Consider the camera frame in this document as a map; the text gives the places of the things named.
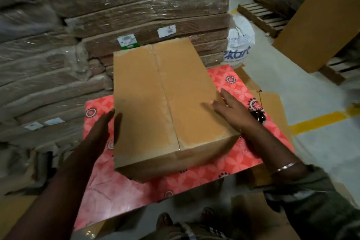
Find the yellow floor line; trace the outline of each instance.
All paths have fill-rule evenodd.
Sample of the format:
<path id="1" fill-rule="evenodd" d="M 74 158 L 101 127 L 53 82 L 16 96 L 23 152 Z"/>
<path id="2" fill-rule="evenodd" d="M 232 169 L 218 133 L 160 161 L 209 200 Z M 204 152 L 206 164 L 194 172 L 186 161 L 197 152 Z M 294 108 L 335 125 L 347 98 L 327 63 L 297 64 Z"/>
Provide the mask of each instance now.
<path id="1" fill-rule="evenodd" d="M 290 128 L 293 134 L 296 136 L 307 131 L 318 129 L 329 124 L 355 117 L 357 115 L 360 115 L 360 105 L 351 105 L 347 107 L 345 111 L 335 111 L 326 115 L 322 115 L 311 120 L 291 125 Z"/>

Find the white plastic bag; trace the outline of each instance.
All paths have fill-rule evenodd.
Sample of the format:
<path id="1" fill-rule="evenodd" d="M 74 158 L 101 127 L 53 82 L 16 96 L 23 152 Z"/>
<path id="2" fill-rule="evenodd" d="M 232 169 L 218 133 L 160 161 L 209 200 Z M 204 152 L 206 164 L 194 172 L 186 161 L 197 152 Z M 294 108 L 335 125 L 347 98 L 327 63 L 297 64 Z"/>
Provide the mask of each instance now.
<path id="1" fill-rule="evenodd" d="M 225 60 L 221 65 L 230 65 L 236 69 L 248 57 L 250 49 L 255 45 L 255 32 L 249 20 L 240 14 L 232 15 L 227 41 L 227 50 L 224 51 Z"/>

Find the wooden pallet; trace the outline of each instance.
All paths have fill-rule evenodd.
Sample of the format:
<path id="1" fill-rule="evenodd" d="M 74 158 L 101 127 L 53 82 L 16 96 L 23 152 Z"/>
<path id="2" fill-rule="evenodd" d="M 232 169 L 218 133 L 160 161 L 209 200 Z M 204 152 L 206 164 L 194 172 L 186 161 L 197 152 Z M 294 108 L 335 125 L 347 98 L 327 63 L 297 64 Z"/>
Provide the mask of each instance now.
<path id="1" fill-rule="evenodd" d="M 238 12 L 252 21 L 263 31 L 269 33 L 273 38 L 278 36 L 289 22 L 288 19 L 273 13 L 258 3 L 239 5 Z"/>
<path id="2" fill-rule="evenodd" d="M 360 78 L 360 63 L 334 57 L 325 66 L 322 66 L 319 72 L 331 82 L 340 85 L 349 78 Z"/>

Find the red patterned mat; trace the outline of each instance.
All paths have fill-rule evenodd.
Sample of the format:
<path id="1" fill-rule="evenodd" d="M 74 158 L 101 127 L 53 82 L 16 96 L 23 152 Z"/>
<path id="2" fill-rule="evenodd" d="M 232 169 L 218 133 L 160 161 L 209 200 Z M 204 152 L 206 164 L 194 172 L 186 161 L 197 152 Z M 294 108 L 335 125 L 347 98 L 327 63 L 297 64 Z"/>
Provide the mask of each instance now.
<path id="1" fill-rule="evenodd" d="M 262 109 L 230 66 L 208 69 L 208 73 L 218 90 L 221 88 L 228 90 L 250 110 Z M 88 101 L 85 107 L 84 137 L 89 133 L 99 116 L 113 108 L 113 96 Z M 266 112 L 265 116 L 264 126 L 289 149 L 293 150 L 289 141 L 271 121 Z M 226 156 L 213 163 L 179 171 L 176 174 L 141 184 L 114 171 L 113 130 L 112 120 L 109 123 L 110 137 L 108 143 L 92 170 L 75 222 L 75 230 L 262 163 L 258 157 L 249 151 L 245 140 L 239 138 Z"/>

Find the person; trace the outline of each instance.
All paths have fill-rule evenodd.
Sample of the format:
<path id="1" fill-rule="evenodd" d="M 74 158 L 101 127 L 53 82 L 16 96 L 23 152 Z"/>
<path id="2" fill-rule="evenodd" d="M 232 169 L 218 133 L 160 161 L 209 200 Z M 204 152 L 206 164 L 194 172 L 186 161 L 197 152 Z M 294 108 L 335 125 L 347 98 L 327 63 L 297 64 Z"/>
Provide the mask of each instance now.
<path id="1" fill-rule="evenodd" d="M 212 107 L 253 143 L 275 181 L 275 190 L 265 193 L 267 202 L 273 209 L 285 210 L 299 237 L 360 238 L 360 211 L 336 192 L 324 170 L 305 165 L 229 92 L 222 89 L 221 95 L 226 105 L 212 101 Z M 112 110 L 99 118 L 5 240 L 70 239 L 92 167 L 106 145 L 108 122 L 114 113 Z M 214 228 L 213 217 L 213 211 L 205 208 L 200 224 L 173 224 L 164 213 L 159 216 L 155 232 L 144 239 L 225 239 L 226 236 Z"/>

